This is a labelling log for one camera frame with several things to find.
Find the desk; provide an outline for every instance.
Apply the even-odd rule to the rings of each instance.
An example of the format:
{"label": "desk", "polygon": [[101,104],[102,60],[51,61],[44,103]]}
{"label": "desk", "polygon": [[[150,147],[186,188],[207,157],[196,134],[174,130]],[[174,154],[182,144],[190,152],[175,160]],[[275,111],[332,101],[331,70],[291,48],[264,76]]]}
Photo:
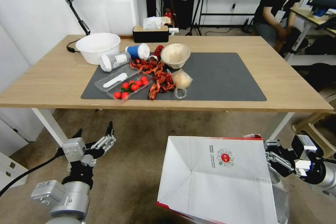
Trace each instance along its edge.
{"label": "desk", "polygon": [[[238,53],[267,101],[128,100],[120,104],[117,100],[81,99],[97,66],[86,63],[81,54],[66,50],[66,44],[80,37],[65,37],[0,95],[0,107],[32,108],[59,145],[67,137],[47,108],[279,112],[263,135],[266,139],[274,139],[294,112],[333,110],[273,48],[256,36],[171,36],[162,45],[183,43],[192,52]],[[122,39],[120,49],[134,44],[131,39]],[[154,51],[159,44],[148,45]]]}
{"label": "desk", "polygon": [[[296,51],[311,27],[321,25],[325,23],[328,19],[327,15],[324,15],[320,18],[312,16],[311,8],[291,8],[291,11],[294,12],[299,18],[302,18],[305,22],[304,29],[301,35],[298,37],[297,41],[293,45],[292,50]],[[333,29],[324,29],[326,33],[330,36],[336,36],[336,30]],[[288,53],[285,57],[285,60],[290,65],[313,65],[315,63],[326,63],[329,65],[336,65],[336,55],[295,55],[293,53]]]}

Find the tissue box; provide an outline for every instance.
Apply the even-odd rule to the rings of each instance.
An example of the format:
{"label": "tissue box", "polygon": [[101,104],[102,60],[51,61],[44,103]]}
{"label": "tissue box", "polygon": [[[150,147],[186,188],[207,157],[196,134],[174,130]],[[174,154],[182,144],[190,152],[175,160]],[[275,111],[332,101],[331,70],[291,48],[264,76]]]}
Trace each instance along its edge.
{"label": "tissue box", "polygon": [[144,30],[142,26],[135,26],[133,28],[133,39],[135,43],[168,42],[169,28],[168,26],[161,26],[160,29]]}

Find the paper cup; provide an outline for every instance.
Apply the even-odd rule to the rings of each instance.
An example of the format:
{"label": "paper cup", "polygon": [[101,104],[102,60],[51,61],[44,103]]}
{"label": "paper cup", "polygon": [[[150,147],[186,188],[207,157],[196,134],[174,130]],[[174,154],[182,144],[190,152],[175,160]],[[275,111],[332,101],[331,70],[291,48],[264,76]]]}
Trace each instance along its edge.
{"label": "paper cup", "polygon": [[142,43],[141,45],[126,47],[125,51],[128,52],[132,58],[139,58],[143,60],[148,60],[150,53],[149,47],[145,43]]}

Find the plastic bag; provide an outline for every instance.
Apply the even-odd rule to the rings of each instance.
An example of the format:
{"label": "plastic bag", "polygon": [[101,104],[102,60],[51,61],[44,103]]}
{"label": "plastic bag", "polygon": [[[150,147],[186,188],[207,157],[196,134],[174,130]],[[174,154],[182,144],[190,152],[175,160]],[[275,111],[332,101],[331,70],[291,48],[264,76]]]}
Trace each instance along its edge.
{"label": "plastic bag", "polygon": [[143,19],[142,28],[145,29],[160,29],[161,18],[160,17],[148,17]]}
{"label": "plastic bag", "polygon": [[[186,88],[190,86],[191,82],[193,81],[192,78],[184,72],[182,69],[174,72],[172,74],[173,82],[176,86],[175,88],[175,96],[178,99],[183,99],[184,97],[187,96],[187,90]],[[184,91],[183,96],[178,96],[177,90],[182,89]]]}

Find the person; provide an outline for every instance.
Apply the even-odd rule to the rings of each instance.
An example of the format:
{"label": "person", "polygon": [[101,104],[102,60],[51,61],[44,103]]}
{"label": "person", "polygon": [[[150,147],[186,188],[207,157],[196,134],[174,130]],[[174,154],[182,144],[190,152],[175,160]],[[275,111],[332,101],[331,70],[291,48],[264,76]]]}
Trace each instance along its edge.
{"label": "person", "polygon": [[297,7],[299,2],[300,0],[261,0],[254,15],[253,33],[263,37],[277,52],[287,39],[294,44],[296,39],[293,37],[297,38],[300,31],[293,28],[295,13],[289,9]]}

